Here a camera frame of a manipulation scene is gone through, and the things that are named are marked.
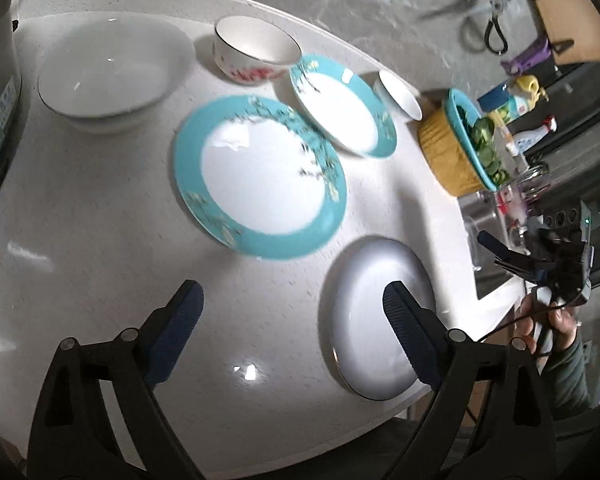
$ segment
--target blue gripper pad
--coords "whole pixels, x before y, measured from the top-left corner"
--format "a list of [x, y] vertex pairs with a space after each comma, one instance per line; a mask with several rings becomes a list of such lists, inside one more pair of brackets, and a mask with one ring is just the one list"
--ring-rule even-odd
[[171, 375], [184, 345], [202, 314], [202, 287], [185, 281], [164, 308], [155, 310], [141, 328], [147, 368], [144, 382], [152, 389]]
[[449, 358], [445, 326], [434, 312], [418, 304], [402, 282], [384, 288], [382, 308], [419, 380], [439, 389]]

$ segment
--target large white bowl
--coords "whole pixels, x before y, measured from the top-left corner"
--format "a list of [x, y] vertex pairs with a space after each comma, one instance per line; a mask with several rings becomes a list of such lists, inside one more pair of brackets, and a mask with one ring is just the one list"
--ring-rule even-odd
[[128, 130], [184, 80], [194, 57], [187, 35], [142, 14], [101, 18], [72, 30], [38, 77], [44, 104], [80, 130]]
[[286, 73], [302, 57], [290, 35], [249, 16], [225, 16], [216, 23], [214, 61], [243, 85], [257, 85]]

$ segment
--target turquoise-rimmed plate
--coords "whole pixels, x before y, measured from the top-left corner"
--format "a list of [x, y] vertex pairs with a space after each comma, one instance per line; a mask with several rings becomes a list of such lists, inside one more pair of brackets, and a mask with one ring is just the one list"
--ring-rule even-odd
[[178, 132], [173, 169], [193, 216], [241, 253], [310, 254], [344, 216], [347, 186], [333, 146], [272, 99], [225, 97], [194, 111]]
[[397, 136], [389, 111], [349, 68], [309, 54], [289, 75], [302, 108], [331, 140], [362, 156], [385, 158], [395, 151]]

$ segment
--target yellow basket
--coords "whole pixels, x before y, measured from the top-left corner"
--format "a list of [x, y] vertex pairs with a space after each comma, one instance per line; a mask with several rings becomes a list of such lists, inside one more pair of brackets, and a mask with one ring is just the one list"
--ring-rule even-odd
[[418, 142], [431, 171], [450, 195], [462, 196], [485, 189], [456, 139], [444, 108], [439, 108], [422, 122]]

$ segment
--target spray bottle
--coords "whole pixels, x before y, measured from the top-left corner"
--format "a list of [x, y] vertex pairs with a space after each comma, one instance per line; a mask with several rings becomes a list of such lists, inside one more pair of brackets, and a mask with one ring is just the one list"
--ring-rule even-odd
[[547, 117], [542, 125], [535, 130], [527, 130], [513, 136], [513, 140], [520, 152], [526, 152], [532, 146], [535, 146], [549, 132], [554, 132], [558, 129], [558, 123], [554, 116]]

